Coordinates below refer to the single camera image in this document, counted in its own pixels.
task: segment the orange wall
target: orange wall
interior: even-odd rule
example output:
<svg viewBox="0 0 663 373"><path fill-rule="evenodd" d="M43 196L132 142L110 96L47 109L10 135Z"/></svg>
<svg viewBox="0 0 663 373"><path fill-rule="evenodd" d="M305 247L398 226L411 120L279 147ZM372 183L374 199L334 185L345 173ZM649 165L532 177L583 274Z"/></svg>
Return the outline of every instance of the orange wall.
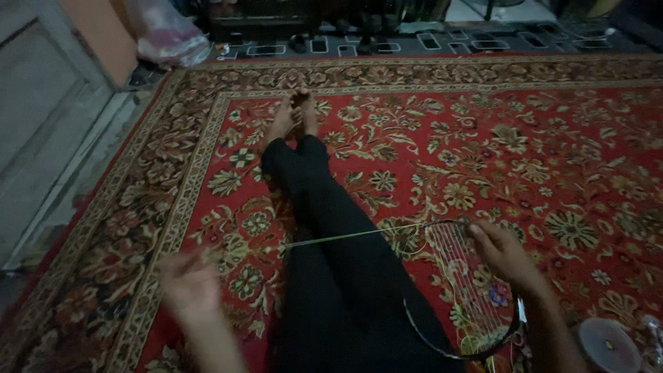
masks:
<svg viewBox="0 0 663 373"><path fill-rule="evenodd" d="M60 3L115 85L124 86L137 65L136 42L110 0L60 0Z"/></svg>

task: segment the pink plastic bag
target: pink plastic bag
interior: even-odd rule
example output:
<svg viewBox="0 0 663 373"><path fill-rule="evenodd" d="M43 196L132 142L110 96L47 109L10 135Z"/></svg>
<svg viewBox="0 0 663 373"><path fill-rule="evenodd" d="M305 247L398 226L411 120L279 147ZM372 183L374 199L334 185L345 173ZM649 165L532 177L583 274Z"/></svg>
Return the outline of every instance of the pink plastic bag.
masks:
<svg viewBox="0 0 663 373"><path fill-rule="evenodd" d="M210 54L210 41L168 0L125 0L138 35L138 55L162 65L193 66Z"/></svg>

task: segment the plastic lid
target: plastic lid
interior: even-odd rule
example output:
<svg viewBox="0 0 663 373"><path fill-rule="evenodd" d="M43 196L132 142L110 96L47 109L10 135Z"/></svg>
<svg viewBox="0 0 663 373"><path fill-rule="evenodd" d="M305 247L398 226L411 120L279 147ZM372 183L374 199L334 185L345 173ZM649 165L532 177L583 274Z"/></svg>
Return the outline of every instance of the plastic lid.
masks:
<svg viewBox="0 0 663 373"><path fill-rule="evenodd" d="M587 355L608 373L637 373L642 363L638 348L614 320L591 317L580 324L580 343Z"/></svg>

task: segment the persian rug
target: persian rug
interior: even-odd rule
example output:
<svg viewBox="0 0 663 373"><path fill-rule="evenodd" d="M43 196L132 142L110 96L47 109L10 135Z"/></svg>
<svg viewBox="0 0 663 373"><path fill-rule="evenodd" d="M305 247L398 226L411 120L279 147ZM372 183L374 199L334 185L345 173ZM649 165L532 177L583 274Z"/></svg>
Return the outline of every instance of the persian rug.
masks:
<svg viewBox="0 0 663 373"><path fill-rule="evenodd" d="M378 227L488 219L518 236L569 326L617 320L644 352L642 316L663 317L662 78L660 56L620 54L177 70L6 323L0 371L194 369L156 264L201 246L247 364L263 371L293 221L257 146L278 98L302 85L332 173ZM409 233L387 238L457 342L471 333L465 311ZM508 354L495 370L510 370Z"/></svg>

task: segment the carpet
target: carpet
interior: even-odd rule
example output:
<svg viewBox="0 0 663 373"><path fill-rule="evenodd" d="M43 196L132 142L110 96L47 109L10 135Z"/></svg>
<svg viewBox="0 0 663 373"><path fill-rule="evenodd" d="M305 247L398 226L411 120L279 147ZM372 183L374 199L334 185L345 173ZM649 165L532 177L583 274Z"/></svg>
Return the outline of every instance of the carpet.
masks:
<svg viewBox="0 0 663 373"><path fill-rule="evenodd" d="M5 320L0 370L189 371L156 263L199 246L222 273L250 369L264 370L293 221L257 144L278 97L300 85L315 89L332 173L378 227L484 218L512 230L569 326L615 319L642 349L641 317L663 317L662 78L663 60L648 54L177 70ZM408 233L387 238L455 340L462 310ZM497 372L509 364L495 359Z"/></svg>

